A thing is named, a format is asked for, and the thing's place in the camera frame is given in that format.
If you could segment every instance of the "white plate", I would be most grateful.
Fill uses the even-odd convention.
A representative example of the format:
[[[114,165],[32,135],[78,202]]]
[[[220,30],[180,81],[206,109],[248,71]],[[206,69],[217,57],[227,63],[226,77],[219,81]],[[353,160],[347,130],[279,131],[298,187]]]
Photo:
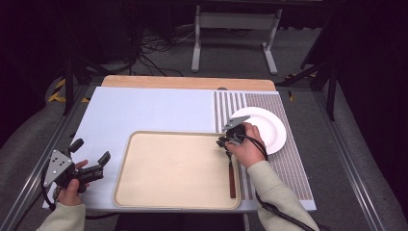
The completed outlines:
[[[256,125],[267,147],[268,155],[279,151],[286,142],[286,129],[283,122],[272,112],[256,107],[243,108],[231,117],[250,116],[245,122]]]

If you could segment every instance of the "gray and white striped surface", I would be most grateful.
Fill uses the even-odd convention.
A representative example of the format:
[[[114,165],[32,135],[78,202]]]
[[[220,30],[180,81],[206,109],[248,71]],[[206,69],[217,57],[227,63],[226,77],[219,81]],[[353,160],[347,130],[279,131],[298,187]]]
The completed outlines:
[[[283,148],[269,155],[268,161],[282,181],[295,192],[299,200],[314,200],[299,152],[294,143],[291,127],[277,91],[262,93],[215,91],[214,102],[215,128],[218,133],[222,132],[221,128],[229,117],[242,108],[263,108],[278,116],[285,125],[288,136]],[[242,200],[253,200],[255,198],[255,189],[250,182],[246,169],[241,166],[239,173]]]

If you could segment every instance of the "person's right hand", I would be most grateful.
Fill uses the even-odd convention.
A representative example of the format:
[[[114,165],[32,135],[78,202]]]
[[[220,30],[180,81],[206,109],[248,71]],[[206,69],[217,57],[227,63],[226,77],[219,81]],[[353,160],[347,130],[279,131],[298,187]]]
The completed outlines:
[[[245,133],[247,136],[256,139],[263,146],[265,146],[257,126],[246,122],[243,123],[243,126],[245,127]],[[240,163],[246,168],[265,160],[262,152],[249,139],[244,139],[240,145],[234,145],[229,141],[226,142],[225,145],[229,151],[234,153],[238,161],[240,161]]]

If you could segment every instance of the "hand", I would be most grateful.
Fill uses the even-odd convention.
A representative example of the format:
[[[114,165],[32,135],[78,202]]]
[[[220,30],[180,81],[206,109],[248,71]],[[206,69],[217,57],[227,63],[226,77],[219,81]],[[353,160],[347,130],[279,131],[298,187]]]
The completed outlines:
[[[88,160],[82,161],[75,165],[76,168],[84,167],[88,163]],[[66,189],[61,189],[58,195],[58,201],[66,206],[75,206],[82,204],[81,199],[78,196],[79,181],[72,179]]]
[[[246,122],[243,123],[243,126],[245,127],[245,133],[247,136],[256,139],[263,146],[265,146],[264,142],[261,139],[261,135],[257,126]],[[240,145],[234,145],[229,141],[226,142],[225,145],[228,150],[234,153],[240,163],[246,168],[249,168],[256,163],[265,160],[262,152],[249,139],[243,140]]]

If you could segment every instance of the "dark background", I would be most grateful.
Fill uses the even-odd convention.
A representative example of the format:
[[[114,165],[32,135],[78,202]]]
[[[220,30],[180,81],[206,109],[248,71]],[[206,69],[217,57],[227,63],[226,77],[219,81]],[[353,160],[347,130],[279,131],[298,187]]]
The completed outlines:
[[[408,218],[408,16],[397,3],[361,2],[362,10],[333,15],[308,62],[335,56],[349,107]],[[44,107],[47,88],[63,71],[61,41],[37,9],[21,0],[0,3],[0,146]],[[142,23],[171,38],[175,27],[193,24],[194,15],[194,6],[148,5],[131,9],[138,12],[135,22],[115,1],[93,0],[62,2],[60,10],[78,52],[98,64],[132,56],[129,38],[140,36],[132,33]],[[329,14],[286,10],[280,26],[323,27]]]

